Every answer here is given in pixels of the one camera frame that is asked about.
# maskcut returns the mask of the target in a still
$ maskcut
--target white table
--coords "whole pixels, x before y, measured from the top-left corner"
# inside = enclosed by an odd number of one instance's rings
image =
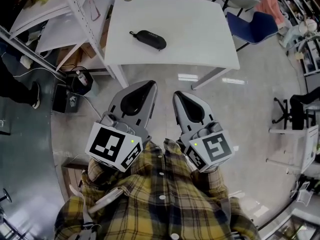
[[[129,34],[141,30],[163,37],[166,48],[158,51]],[[121,65],[127,64],[216,67],[192,85],[194,90],[240,69],[222,8],[207,0],[115,0],[104,60],[124,88],[128,81]]]
[[[270,129],[269,133],[271,134],[289,134],[295,137],[295,142],[293,146],[293,157],[297,155],[298,149],[298,142],[299,139],[304,137],[304,147],[303,147],[303,154],[301,164],[296,166],[294,164],[279,162],[272,159],[267,159],[266,162],[277,165],[283,166],[286,168],[290,168],[293,170],[299,170],[301,174],[305,172],[305,170],[312,164],[316,157],[317,151],[317,144],[318,144],[318,131],[319,126],[315,125],[310,128],[304,128],[302,130],[292,130],[292,129]]]

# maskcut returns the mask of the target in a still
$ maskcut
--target plaid shirt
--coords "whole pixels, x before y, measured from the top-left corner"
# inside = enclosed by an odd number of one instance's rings
[[[242,212],[238,199],[230,198],[230,223],[220,200],[228,197],[221,172],[191,172],[186,157],[172,140],[164,141],[165,154],[151,141],[127,172],[102,169],[91,159],[82,174],[82,194],[88,208],[115,187],[124,194],[91,214],[97,239],[233,240],[238,232],[259,240],[255,225]],[[72,196],[55,222],[55,239],[79,233],[84,222],[83,200]]]

